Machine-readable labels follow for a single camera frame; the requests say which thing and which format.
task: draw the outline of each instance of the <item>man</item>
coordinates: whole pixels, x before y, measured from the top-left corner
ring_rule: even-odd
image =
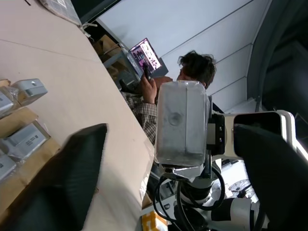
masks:
[[[177,80],[199,81],[207,89],[213,82],[216,73],[215,60],[211,55],[200,55],[191,51],[178,60],[182,67]],[[169,77],[152,78],[148,81],[145,76],[141,78],[142,94],[122,92],[122,95],[140,123],[143,131],[154,145],[157,123],[157,107],[155,99],[160,86],[172,81]]]

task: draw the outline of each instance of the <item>white wall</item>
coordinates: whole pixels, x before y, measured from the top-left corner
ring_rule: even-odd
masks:
[[[176,79],[178,58],[191,50],[214,55],[208,94],[228,110],[247,99],[252,44],[271,0],[122,0],[97,20],[131,48],[147,37]]]

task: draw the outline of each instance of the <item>white table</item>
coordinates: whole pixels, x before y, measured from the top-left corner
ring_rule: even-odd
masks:
[[[108,124],[100,191],[84,230],[135,230],[154,148],[82,32],[28,1],[0,1],[0,78],[44,83],[49,92],[30,108],[60,144],[81,128]]]

